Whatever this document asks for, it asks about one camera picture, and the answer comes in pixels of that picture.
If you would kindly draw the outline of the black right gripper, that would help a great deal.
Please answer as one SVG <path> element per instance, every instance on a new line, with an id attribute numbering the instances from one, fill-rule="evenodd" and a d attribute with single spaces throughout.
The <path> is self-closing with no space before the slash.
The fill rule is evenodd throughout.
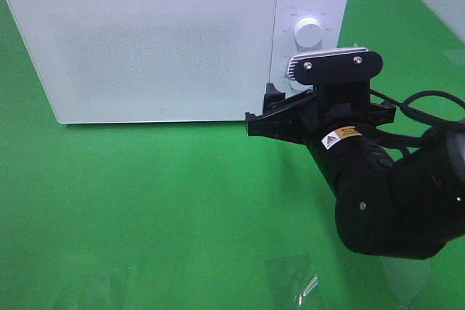
<path id="1" fill-rule="evenodd" d="M 368 82 L 323 84 L 291 97 L 266 85 L 262 114 L 246 113 L 248 136 L 260 136 L 306 147 L 377 147 L 361 128 L 392 123 L 396 108 L 373 103 Z"/>

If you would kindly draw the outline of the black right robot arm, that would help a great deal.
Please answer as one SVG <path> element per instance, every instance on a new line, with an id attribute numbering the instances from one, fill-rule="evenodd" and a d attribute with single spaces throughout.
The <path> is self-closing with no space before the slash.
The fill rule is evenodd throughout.
<path id="1" fill-rule="evenodd" d="M 267 85 L 250 136 L 304 145 L 336 198 L 335 222 L 353 252 L 425 259 L 464 235 L 464 122 L 342 89 L 286 97 Z"/>

